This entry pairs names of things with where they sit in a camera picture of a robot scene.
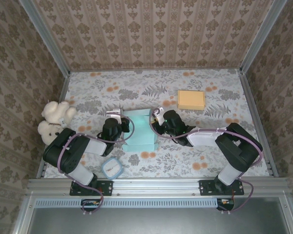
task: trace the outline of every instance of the floral tablecloth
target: floral tablecloth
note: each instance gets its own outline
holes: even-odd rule
[[[179,110],[178,90],[205,91],[205,110]],[[77,132],[96,135],[102,130],[105,112],[115,107],[137,110],[161,105],[165,110],[174,109],[185,124],[218,128],[237,122],[257,138],[236,69],[72,73],[65,99],[78,110],[70,124]],[[163,138],[158,143],[156,151],[139,153],[125,153],[121,144],[115,144],[109,156],[84,154],[81,163],[98,177],[104,177],[101,165],[116,157],[125,168],[120,176],[124,178],[216,176],[227,164],[215,147],[182,147]],[[245,175],[268,176],[266,163],[262,161]],[[47,165],[44,177],[63,176]]]

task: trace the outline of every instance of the teddy bear ear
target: teddy bear ear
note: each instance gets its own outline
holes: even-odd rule
[[[49,123],[47,121],[42,121],[39,125],[38,125],[38,133],[40,135],[42,135],[42,133],[45,132],[45,130],[49,127]]]

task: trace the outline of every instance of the patterned wall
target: patterned wall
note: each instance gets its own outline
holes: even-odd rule
[[[273,0],[34,0],[70,69],[239,67]]]
[[[63,77],[17,0],[0,0],[0,234],[13,228],[24,189],[36,176],[43,144],[37,132]]]
[[[247,73],[272,155],[293,193],[293,0],[288,0]]]

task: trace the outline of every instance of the white plastic part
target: white plastic part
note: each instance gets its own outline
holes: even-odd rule
[[[218,179],[225,185],[229,186],[234,182],[235,179],[238,178],[241,173],[241,171],[238,171],[228,163],[218,174]]]
[[[82,183],[83,185],[88,185],[93,179],[93,173],[80,163],[78,163],[75,170],[73,170],[68,175],[73,177],[76,181]]]
[[[157,109],[159,109],[160,111],[156,110],[153,114],[153,116],[156,118],[156,120],[158,121],[159,125],[161,126],[164,122],[164,109],[161,106],[158,106]]]
[[[104,142],[95,139],[90,139],[84,152],[90,154],[97,154],[101,156],[104,153],[105,149],[106,144]]]
[[[119,115],[113,115],[113,113],[117,113],[117,114],[121,115],[122,114],[122,110],[120,108],[114,108],[112,111],[107,111],[106,112],[106,117],[108,117],[108,118],[114,118],[114,119],[117,120],[117,122],[119,124],[122,124],[121,116],[119,116]]]
[[[218,147],[217,144],[215,143],[215,140],[217,137],[222,135],[222,133],[203,133],[203,132],[197,132],[197,133],[192,133],[187,136],[188,141],[192,146],[213,146],[213,147]]]

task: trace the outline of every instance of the teddy bear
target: teddy bear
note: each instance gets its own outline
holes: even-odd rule
[[[69,107],[67,101],[62,101],[61,103],[51,101],[46,104],[41,113],[45,120],[38,125],[38,133],[42,136],[42,141],[46,145],[50,145],[63,129],[70,124],[76,113],[76,108]]]

